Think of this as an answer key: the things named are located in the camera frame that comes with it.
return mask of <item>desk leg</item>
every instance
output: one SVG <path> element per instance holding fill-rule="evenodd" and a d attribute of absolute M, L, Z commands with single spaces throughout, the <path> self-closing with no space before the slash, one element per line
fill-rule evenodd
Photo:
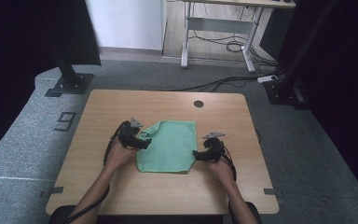
<path fill-rule="evenodd" d="M 254 24 L 252 26 L 251 33 L 249 33 L 249 36 L 248 36 L 248 42 L 246 43 L 245 49 L 242 51 L 243 57 L 245 58 L 246 65 L 248 65 L 248 70 L 250 73 L 255 72 L 255 67 L 253 65 L 252 58 L 249 55 L 249 49 L 251 48 L 252 42 L 255 38 L 255 31 L 257 30 L 258 23 L 260 22 L 260 17 L 261 17 L 261 14 L 263 13 L 263 9 L 264 8 L 262 8 L 262 7 L 257 8 L 256 13 L 255 13 Z"/>
<path fill-rule="evenodd" d="M 188 59 L 188 24 L 190 23 L 190 9 L 191 3 L 185 2 L 186 5 L 186 14 L 185 14 L 185 41 L 182 46 L 182 62 L 181 67 L 187 68 L 187 59 Z"/>

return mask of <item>towel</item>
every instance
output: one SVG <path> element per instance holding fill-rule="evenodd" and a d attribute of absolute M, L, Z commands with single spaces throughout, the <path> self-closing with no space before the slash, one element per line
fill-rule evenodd
<path fill-rule="evenodd" d="M 139 138 L 153 139 L 147 149 L 136 154 L 136 165 L 141 172 L 189 171 L 195 161 L 195 121 L 163 120 L 141 131 Z"/>

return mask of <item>person's right arm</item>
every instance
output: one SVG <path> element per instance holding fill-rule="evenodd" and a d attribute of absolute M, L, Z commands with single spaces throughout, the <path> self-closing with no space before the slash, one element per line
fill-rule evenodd
<path fill-rule="evenodd" d="M 240 224 L 257 224 L 252 211 L 242 198 L 237 183 L 235 183 L 231 169 L 226 160 L 221 158 L 218 162 L 206 161 L 205 165 L 222 184 L 231 205 L 234 217 Z"/>

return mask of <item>person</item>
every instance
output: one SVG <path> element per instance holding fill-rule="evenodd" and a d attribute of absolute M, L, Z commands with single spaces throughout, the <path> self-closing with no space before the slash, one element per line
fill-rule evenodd
<path fill-rule="evenodd" d="M 113 142 L 113 145 L 110 149 L 110 153 L 107 157 L 107 161 L 100 174 L 91 185 L 89 190 L 77 204 L 75 209 L 73 206 L 64 206 L 58 208 L 51 216 L 49 223 L 63 223 L 68 217 L 78 213 L 84 208 L 88 207 L 90 204 L 95 203 L 100 199 L 103 194 L 106 192 L 107 188 L 110 185 L 110 182 L 116 172 L 116 170 L 123 164 L 125 164 L 130 158 L 134 157 L 136 152 L 139 149 L 137 148 L 124 148 L 119 140 L 116 138 Z M 260 217 L 256 212 L 255 206 L 252 203 L 247 203 L 241 196 L 240 190 L 234 180 L 234 177 L 231 173 L 231 170 L 228 166 L 228 163 L 224 159 L 220 159 L 217 162 L 214 161 L 205 161 L 205 165 L 211 170 L 213 175 L 218 179 L 218 181 L 223 186 L 230 206 L 233 212 L 233 215 L 240 224 L 254 224 L 261 223 Z M 80 224 L 80 223 L 96 223 L 101 204 L 98 204 L 87 213 L 78 217 L 71 223 Z M 66 210 L 70 208 L 72 210 L 70 216 L 68 212 L 60 214 L 58 210 Z"/>

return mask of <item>forearm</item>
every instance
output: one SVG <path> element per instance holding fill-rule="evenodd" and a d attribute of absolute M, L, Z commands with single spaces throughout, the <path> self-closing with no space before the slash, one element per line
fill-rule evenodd
<path fill-rule="evenodd" d="M 223 187 L 228 196 L 229 203 L 231 205 L 232 212 L 235 218 L 240 224 L 254 223 L 257 224 L 252 211 L 249 209 L 246 201 L 242 198 L 237 183 L 233 179 L 225 181 Z"/>
<path fill-rule="evenodd" d="M 103 194 L 106 192 L 110 181 L 115 173 L 116 168 L 107 168 L 106 166 L 101 170 L 97 179 L 91 185 L 89 190 L 77 204 L 75 210 L 72 212 L 71 216 L 88 207 L 92 203 L 95 203 L 98 199 L 100 199 Z M 97 216 L 99 214 L 101 204 L 98 204 L 91 210 L 89 210 L 83 216 L 77 218 L 72 223 L 95 223 L 97 221 Z"/>

